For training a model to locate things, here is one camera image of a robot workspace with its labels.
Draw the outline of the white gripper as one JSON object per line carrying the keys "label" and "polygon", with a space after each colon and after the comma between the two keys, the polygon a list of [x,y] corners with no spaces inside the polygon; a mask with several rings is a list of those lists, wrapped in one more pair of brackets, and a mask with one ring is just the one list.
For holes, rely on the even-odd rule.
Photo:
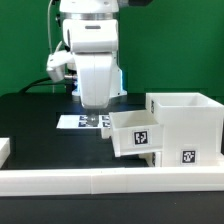
{"label": "white gripper", "polygon": [[[84,108],[106,108],[110,99],[112,71],[118,50],[118,22],[109,20],[63,21],[63,40],[70,48],[50,54],[47,72],[54,82],[64,78],[64,67],[74,63],[78,75],[81,103]],[[99,111],[87,111],[87,123],[99,124]]]}

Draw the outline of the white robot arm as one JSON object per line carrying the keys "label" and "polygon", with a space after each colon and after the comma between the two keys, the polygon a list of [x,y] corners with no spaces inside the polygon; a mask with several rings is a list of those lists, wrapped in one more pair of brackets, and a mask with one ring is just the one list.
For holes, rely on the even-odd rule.
{"label": "white robot arm", "polygon": [[77,82],[73,96],[87,110],[87,125],[99,124],[98,110],[126,94],[118,66],[118,20],[122,7],[145,7],[153,0],[60,0],[64,49],[52,48],[46,71],[54,82]]}

